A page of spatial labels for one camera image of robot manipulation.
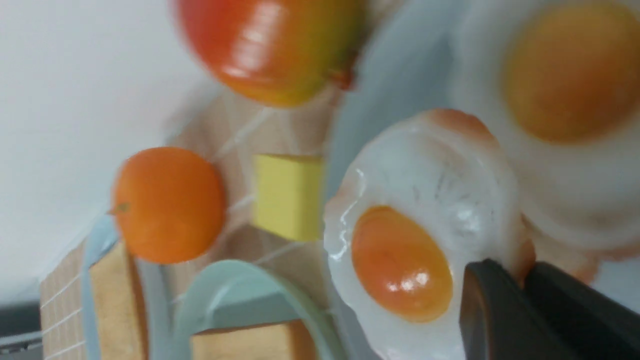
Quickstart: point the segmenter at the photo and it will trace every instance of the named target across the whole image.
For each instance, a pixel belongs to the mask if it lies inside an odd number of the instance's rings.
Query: yellow butter block
[[[320,239],[322,157],[256,155],[254,162],[253,224],[289,240]]]

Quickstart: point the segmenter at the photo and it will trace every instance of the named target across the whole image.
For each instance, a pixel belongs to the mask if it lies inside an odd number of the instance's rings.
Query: tile grid
[[[45,360],[85,360],[80,294],[83,244],[64,257],[40,283],[40,317]]]

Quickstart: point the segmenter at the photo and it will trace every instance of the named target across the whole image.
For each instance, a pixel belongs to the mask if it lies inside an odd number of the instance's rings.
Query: orange
[[[210,163],[188,150],[156,147],[122,165],[112,205],[129,252],[173,264],[195,259],[213,244],[226,201]]]

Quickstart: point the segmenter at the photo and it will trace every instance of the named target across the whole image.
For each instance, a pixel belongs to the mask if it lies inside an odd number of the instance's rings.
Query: red apple
[[[299,105],[348,69],[366,0],[177,0],[188,41],[231,89],[270,106]]]

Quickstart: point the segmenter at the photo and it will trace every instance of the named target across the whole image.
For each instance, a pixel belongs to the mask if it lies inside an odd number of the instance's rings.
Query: egg white
[[[385,360],[464,359],[458,325],[463,274],[491,258],[518,271],[524,240],[516,179],[488,134],[461,133],[421,114],[367,144],[327,204],[324,247],[342,299],[353,308],[372,348]],[[449,261],[453,297],[429,323],[410,323],[364,290],[351,260],[356,222],[388,205],[429,233]]]
[[[452,36],[450,98],[496,137],[519,180],[522,211],[536,227],[576,249],[625,248],[640,240],[640,113],[599,139],[554,145],[516,124],[500,88],[515,37],[544,7],[567,1],[469,2]],[[640,11],[640,1],[619,2]]]

